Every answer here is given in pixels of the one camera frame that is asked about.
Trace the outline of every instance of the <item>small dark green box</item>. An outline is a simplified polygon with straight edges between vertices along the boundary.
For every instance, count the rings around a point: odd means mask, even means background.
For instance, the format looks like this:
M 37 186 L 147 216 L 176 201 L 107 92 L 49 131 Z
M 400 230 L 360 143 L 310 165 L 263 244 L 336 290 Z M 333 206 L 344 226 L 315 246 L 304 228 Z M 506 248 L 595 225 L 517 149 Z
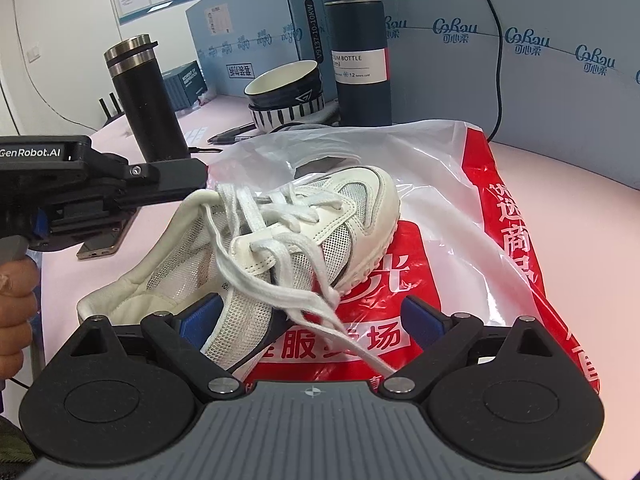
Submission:
M 198 97 L 207 91 L 207 84 L 197 61 L 164 72 L 162 79 L 174 112 L 191 108 Z

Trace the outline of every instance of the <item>plastic bag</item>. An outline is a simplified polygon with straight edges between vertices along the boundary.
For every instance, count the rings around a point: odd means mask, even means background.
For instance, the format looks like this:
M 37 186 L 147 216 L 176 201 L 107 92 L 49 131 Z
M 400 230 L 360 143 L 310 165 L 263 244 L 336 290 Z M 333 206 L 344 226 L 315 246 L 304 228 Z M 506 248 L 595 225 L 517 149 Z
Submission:
M 214 181 L 270 190 L 325 157 L 383 168 L 401 197 L 401 222 L 386 256 L 337 309 L 363 346 L 396 368 L 421 352 L 400 323 L 408 294 L 445 314 L 469 312 L 492 326 L 535 316 L 599 389 L 593 365 L 545 298 L 526 225 L 480 128 L 421 121 L 279 132 L 225 150 L 209 172 Z M 248 381 L 371 380 L 377 387 L 380 379 L 356 356 L 331 352 L 313 333 L 294 327 Z

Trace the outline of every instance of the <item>human hand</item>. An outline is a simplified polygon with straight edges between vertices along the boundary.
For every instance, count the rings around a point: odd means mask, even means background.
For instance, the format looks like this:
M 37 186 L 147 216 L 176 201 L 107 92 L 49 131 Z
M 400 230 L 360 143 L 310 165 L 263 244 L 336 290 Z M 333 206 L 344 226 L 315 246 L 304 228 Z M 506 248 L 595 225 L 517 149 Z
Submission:
M 31 343 L 28 320 L 38 310 L 33 289 L 39 281 L 30 258 L 0 266 L 0 379 L 10 379 L 22 368 L 22 349 Z

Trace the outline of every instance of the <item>black thermos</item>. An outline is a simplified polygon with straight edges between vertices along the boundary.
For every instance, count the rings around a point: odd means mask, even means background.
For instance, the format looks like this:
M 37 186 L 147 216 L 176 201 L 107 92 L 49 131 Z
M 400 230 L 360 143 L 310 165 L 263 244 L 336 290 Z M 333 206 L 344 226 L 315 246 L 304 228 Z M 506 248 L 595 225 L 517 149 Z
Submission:
M 382 0 L 324 0 L 342 126 L 389 126 L 391 84 Z
M 157 41 L 142 34 L 110 48 L 104 59 L 145 160 L 190 158 L 164 88 L 155 46 Z

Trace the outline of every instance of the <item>shoe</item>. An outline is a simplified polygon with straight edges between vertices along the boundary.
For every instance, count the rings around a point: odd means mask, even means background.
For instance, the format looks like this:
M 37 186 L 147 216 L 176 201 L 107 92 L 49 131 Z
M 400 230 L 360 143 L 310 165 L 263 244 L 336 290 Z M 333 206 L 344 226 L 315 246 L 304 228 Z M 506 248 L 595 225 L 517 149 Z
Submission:
M 335 309 L 378 266 L 399 209 L 393 180 L 373 167 L 261 196 L 229 184 L 200 190 L 143 261 L 81 300 L 78 313 L 133 324 L 216 292 L 224 307 L 201 352 L 239 379 L 286 330 L 285 315 L 388 376 L 395 370 L 348 336 Z

